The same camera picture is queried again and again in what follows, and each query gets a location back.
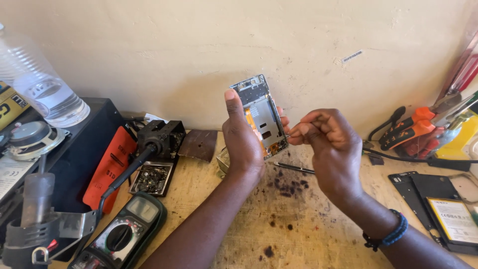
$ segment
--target hand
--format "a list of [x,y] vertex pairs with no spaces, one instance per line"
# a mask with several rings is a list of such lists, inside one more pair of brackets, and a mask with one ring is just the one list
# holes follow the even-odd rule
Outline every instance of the hand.
[[331,202],[353,200],[363,194],[359,180],[362,140],[339,110],[311,111],[290,134],[290,144],[312,146],[315,176]]
[[[222,124],[224,140],[229,151],[230,166],[228,174],[234,172],[257,175],[257,179],[264,176],[265,164],[262,145],[246,121],[242,102],[237,92],[228,89],[224,92],[224,99],[229,113],[229,119]],[[277,107],[279,115],[282,108]],[[289,131],[289,119],[281,117],[284,131]]]

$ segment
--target multimeter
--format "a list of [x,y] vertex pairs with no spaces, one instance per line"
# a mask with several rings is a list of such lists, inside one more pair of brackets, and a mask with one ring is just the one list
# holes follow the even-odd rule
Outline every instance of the multimeter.
[[68,269],[133,268],[166,216],[166,208],[155,197],[136,193]]

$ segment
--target wooden workbench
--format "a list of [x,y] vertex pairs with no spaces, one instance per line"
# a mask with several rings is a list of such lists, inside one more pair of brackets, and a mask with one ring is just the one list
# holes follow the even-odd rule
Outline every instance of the wooden workbench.
[[[224,147],[222,133],[218,134],[215,156]],[[392,268],[381,252],[363,246],[362,230],[348,219],[320,191],[315,176],[279,168],[279,161],[312,168],[313,152],[309,146],[291,146],[268,160],[265,177],[247,198],[236,216],[214,259],[213,269],[341,269]],[[416,170],[423,174],[453,175],[456,170],[429,167],[426,164],[385,159],[384,166],[372,166],[362,157],[360,180],[372,197],[388,208],[403,212],[411,225],[428,235],[413,211],[388,180],[389,174]],[[193,158],[180,157],[167,196],[160,201],[168,210],[168,217],[139,264],[211,193],[221,182],[216,176],[218,165]],[[291,181],[306,180],[309,188],[296,191],[291,197],[280,195],[274,182],[290,185]],[[128,184],[121,187],[111,214],[101,220],[93,238],[103,230],[121,207],[130,199]],[[265,250],[271,248],[273,256]],[[458,255],[471,266],[478,267],[478,257]],[[51,268],[66,268],[54,262]]]

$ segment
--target plastic water bottle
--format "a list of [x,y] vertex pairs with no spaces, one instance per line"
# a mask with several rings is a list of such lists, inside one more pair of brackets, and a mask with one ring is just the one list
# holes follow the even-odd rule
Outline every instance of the plastic water bottle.
[[13,87],[54,127],[84,120],[90,107],[53,70],[29,37],[0,23],[0,80]]

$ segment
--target beige wall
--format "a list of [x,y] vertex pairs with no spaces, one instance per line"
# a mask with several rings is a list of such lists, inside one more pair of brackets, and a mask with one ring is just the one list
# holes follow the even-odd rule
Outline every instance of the beige wall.
[[[0,0],[80,96],[220,128],[223,91],[265,74],[292,122],[339,108],[365,137],[430,105],[476,0]],[[342,64],[340,59],[363,49]]]

